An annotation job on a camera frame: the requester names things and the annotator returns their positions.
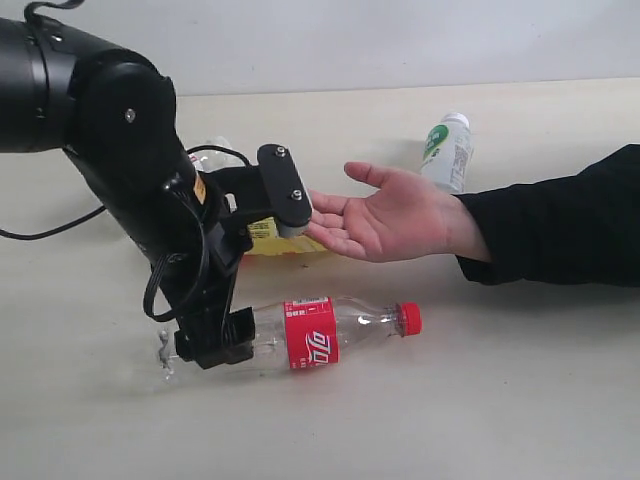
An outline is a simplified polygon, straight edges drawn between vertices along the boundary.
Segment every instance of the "green label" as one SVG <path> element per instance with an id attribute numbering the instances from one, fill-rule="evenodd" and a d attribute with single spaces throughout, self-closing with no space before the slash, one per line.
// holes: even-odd
<path id="1" fill-rule="evenodd" d="M 431 153 L 438 148 L 449 136 L 449 128 L 446 125 L 436 125 L 427 137 L 427 145 L 424 147 L 424 158 L 426 159 Z"/>

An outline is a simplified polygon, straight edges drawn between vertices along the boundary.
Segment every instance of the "forearm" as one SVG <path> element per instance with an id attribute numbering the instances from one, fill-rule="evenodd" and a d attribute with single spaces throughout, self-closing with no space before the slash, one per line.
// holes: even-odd
<path id="1" fill-rule="evenodd" d="M 473 222 L 459 216 L 451 253 L 469 280 L 640 285 L 639 146 L 573 177 L 458 198 Z"/>

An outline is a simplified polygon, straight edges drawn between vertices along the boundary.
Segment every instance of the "open palm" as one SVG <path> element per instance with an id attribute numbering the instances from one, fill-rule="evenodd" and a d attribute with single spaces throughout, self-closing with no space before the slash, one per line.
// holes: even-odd
<path id="1" fill-rule="evenodd" d="M 348 163 L 345 172 L 378 191 L 366 198 L 312 192 L 309 237 L 340 255 L 372 262 L 445 253 L 442 206 L 452 197 L 403 170 Z"/>

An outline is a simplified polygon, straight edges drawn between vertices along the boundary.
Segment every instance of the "black robotic arm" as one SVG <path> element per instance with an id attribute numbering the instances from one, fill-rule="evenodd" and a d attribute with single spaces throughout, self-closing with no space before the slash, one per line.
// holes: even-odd
<path id="1" fill-rule="evenodd" d="M 0 153 L 61 149 L 151 265 L 145 313 L 176 319 L 178 355 L 201 368 L 252 357 L 252 310 L 230 312 L 247 226 L 274 217 L 302 232 L 311 204 L 287 149 L 200 173 L 175 129 L 173 83 L 143 56 L 38 13 L 0 18 Z M 235 207 L 227 195 L 235 197 Z M 160 290 L 170 310 L 154 312 Z"/>

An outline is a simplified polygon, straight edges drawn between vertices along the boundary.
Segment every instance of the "white wall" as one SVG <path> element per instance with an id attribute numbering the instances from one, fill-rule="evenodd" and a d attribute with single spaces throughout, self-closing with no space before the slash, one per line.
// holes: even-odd
<path id="1" fill-rule="evenodd" d="M 638 0 L 87 0 L 55 15 L 146 54 L 182 94 L 640 75 Z"/>

